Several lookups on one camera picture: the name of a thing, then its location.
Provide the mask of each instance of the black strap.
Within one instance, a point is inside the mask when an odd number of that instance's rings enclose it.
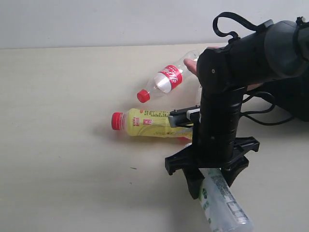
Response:
[[[233,19],[234,21],[240,23],[241,25],[243,25],[245,28],[247,28],[249,30],[258,31],[258,29],[259,29],[258,26],[252,24],[247,19],[241,17],[240,15],[238,15],[236,13],[233,13],[233,12],[222,12],[217,17],[215,17],[215,19],[213,20],[213,23],[212,23],[212,28],[214,30],[214,33],[216,33],[216,35],[220,36],[220,37],[225,37],[225,36],[231,35],[234,40],[237,40],[237,39],[240,38],[235,31],[230,31],[229,33],[221,32],[218,29],[218,20],[219,20],[219,18],[230,18],[230,19]]]

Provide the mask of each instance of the yellow drink bottle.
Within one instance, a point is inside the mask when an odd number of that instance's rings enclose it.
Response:
[[[168,111],[130,109],[126,113],[117,112],[112,115],[112,128],[125,130],[130,136],[192,139],[189,129],[170,127],[168,116]]]

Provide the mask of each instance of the white table surface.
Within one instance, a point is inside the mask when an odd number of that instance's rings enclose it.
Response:
[[[164,167],[183,144],[111,129],[116,111],[193,105],[193,76],[144,105],[136,92],[164,65],[205,47],[1,50],[0,231],[208,232],[182,172],[169,176]],[[267,105],[252,100],[243,108]],[[308,231],[308,124],[265,127],[244,118],[238,135],[261,142],[231,188],[254,231]]]

